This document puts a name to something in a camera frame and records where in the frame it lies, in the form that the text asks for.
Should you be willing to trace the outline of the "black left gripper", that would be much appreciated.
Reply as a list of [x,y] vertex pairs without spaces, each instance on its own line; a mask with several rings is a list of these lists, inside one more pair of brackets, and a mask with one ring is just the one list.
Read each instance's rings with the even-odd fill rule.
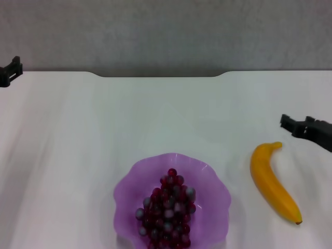
[[15,56],[12,62],[0,69],[0,87],[7,88],[10,83],[23,74],[23,65],[20,63],[20,57]]

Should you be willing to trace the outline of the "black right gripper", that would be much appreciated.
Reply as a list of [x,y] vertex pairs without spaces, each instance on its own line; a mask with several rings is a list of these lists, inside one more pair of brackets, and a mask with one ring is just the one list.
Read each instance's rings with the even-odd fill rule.
[[316,143],[331,152],[331,123],[307,116],[305,121],[296,121],[282,114],[280,126],[292,136]]

